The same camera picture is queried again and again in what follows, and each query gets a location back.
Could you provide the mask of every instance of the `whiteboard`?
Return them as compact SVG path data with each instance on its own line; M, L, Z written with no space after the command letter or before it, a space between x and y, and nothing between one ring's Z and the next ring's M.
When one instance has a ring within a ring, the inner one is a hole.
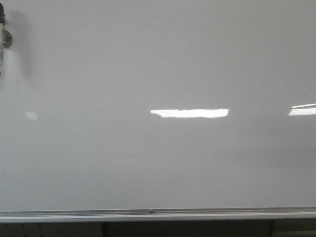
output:
M2 3L0 221L316 217L316 1Z

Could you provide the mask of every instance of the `metal frame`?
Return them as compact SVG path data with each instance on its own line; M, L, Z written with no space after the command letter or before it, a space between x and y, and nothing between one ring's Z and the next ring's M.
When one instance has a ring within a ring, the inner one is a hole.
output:
M0 212L0 223L316 218L316 207Z

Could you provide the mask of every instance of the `white surface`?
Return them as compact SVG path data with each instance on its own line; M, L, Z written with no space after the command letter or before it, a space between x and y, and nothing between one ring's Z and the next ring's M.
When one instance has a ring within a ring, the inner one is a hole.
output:
M316 1L2 3L0 211L316 206Z

